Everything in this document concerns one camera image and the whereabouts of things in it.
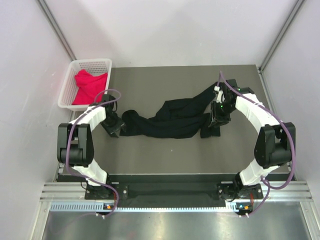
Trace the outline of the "black t-shirt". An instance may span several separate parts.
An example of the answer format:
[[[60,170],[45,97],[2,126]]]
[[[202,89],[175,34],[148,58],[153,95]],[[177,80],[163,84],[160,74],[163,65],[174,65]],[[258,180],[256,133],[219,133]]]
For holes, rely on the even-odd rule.
[[[123,137],[144,135],[159,139],[187,139],[200,132],[202,139],[219,137],[219,127],[210,127],[211,114],[205,113],[207,106],[216,96],[215,84],[193,98],[167,100],[155,116],[146,118],[131,109],[121,119],[126,125],[120,131]]]

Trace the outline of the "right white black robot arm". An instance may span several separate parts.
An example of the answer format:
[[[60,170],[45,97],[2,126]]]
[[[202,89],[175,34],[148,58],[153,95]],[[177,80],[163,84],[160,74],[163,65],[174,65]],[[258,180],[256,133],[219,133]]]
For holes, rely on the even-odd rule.
[[[235,175],[231,187],[219,192],[220,197],[228,201],[249,198],[258,191],[262,178],[293,160],[296,128],[291,122],[277,120],[252,89],[239,88],[234,79],[217,82],[213,92],[209,128],[219,131],[231,121],[231,113],[239,111],[257,132],[254,159]]]

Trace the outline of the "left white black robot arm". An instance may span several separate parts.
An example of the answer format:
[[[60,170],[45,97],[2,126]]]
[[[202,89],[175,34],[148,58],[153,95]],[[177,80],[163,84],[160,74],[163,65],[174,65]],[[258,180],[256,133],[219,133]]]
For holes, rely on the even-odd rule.
[[[77,119],[58,126],[57,160],[68,171],[85,180],[86,192],[95,198],[117,198],[109,174],[95,160],[92,132],[101,125],[111,138],[118,138],[118,132],[126,128],[116,113],[118,99],[107,93],[98,95]]]

